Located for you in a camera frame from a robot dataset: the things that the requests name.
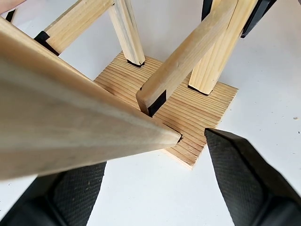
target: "wooden leg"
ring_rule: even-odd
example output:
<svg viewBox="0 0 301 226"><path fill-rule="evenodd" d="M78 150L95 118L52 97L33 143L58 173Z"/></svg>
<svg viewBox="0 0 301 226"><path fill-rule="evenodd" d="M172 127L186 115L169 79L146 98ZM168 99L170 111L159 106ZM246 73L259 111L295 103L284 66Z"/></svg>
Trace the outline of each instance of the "wooden leg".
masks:
<svg viewBox="0 0 301 226"><path fill-rule="evenodd" d="M237 0L223 0L180 44L136 93L142 112L149 116L164 104L204 54L224 34Z"/></svg>
<svg viewBox="0 0 301 226"><path fill-rule="evenodd" d="M0 179L175 146L180 134L0 18Z"/></svg>
<svg viewBox="0 0 301 226"><path fill-rule="evenodd" d="M214 0L212 9L220 0ZM209 95L219 79L257 0L238 0L225 33L194 67L189 86Z"/></svg>
<svg viewBox="0 0 301 226"><path fill-rule="evenodd" d="M136 21L130 0L114 0L115 4L109 9L125 58L136 66L145 61L140 42Z"/></svg>
<svg viewBox="0 0 301 226"><path fill-rule="evenodd" d="M35 40L59 55L113 4L113 0L78 0Z"/></svg>

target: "wood grain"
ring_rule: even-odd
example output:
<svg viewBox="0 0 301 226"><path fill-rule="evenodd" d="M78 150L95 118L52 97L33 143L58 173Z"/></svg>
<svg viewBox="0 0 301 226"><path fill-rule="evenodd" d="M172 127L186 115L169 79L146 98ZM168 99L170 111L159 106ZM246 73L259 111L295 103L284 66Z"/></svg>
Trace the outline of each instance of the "wood grain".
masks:
<svg viewBox="0 0 301 226"><path fill-rule="evenodd" d="M189 81L191 87L204 94L213 90L256 3L257 0L238 0L227 30L194 67Z"/></svg>
<svg viewBox="0 0 301 226"><path fill-rule="evenodd" d="M130 0L114 0L114 6L109 9L122 51L129 61L142 65L145 61L139 38L137 24Z"/></svg>
<svg viewBox="0 0 301 226"><path fill-rule="evenodd" d="M0 179L171 147L181 135L0 18Z"/></svg>
<svg viewBox="0 0 301 226"><path fill-rule="evenodd" d="M136 98L142 112L166 90L168 99L227 28L237 0L222 1L143 84Z"/></svg>
<svg viewBox="0 0 301 226"><path fill-rule="evenodd" d="M78 0L44 30L50 36L46 42L62 53L113 4L113 0Z"/></svg>
<svg viewBox="0 0 301 226"><path fill-rule="evenodd" d="M136 91L162 65L147 57L142 68L127 63L120 53L95 79L95 83L139 109ZM189 166L193 166L206 144L205 128L214 128L221 120L237 89L217 83L209 96L187 88L190 75L178 86L154 118L179 131L183 139L167 150Z"/></svg>

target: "wooden board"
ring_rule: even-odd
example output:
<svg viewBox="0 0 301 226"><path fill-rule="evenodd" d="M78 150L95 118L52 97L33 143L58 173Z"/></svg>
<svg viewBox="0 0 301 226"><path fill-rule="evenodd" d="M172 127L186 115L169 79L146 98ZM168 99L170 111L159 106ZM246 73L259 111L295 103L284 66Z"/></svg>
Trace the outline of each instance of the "wooden board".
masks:
<svg viewBox="0 0 301 226"><path fill-rule="evenodd" d="M113 0L78 0L45 28L50 36L46 42L62 53L113 4Z"/></svg>
<svg viewBox="0 0 301 226"><path fill-rule="evenodd" d="M135 94L161 64L146 56L145 65L137 68L128 64L120 53L95 82L139 109ZM189 78L190 75L153 117L182 134L183 139L178 145L167 150L193 166L206 144L205 128L216 127L237 89L218 82L213 92L205 96L187 88Z"/></svg>

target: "white surface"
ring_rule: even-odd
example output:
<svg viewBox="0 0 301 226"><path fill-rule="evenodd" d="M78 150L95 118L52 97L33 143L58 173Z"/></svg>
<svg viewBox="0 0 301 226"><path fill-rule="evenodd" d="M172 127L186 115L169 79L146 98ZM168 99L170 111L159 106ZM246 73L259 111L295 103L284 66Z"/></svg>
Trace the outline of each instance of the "white surface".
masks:
<svg viewBox="0 0 301 226"><path fill-rule="evenodd" d="M45 0L34 37L74 0ZM165 60L197 26L199 0L132 0L145 54ZM301 194L301 6L278 0L238 42L220 81L239 88L219 125L246 137ZM107 14L61 57L93 79L120 52ZM34 177L0 184L0 216ZM107 163L89 226L231 226L207 147L193 170L155 151Z"/></svg>

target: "plywood square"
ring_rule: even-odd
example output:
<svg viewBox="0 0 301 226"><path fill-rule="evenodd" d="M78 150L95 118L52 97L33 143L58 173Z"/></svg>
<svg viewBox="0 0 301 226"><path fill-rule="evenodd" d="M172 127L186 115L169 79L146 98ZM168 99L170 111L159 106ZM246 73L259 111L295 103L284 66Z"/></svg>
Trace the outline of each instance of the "plywood square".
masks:
<svg viewBox="0 0 301 226"><path fill-rule="evenodd" d="M139 109L136 92L161 64L146 56L145 65L137 68L120 53L95 82ZM190 74L153 117L182 134L177 146L167 151L193 166L206 144L205 128L217 126L237 89L218 82L211 94L205 96L187 87L189 78Z"/></svg>

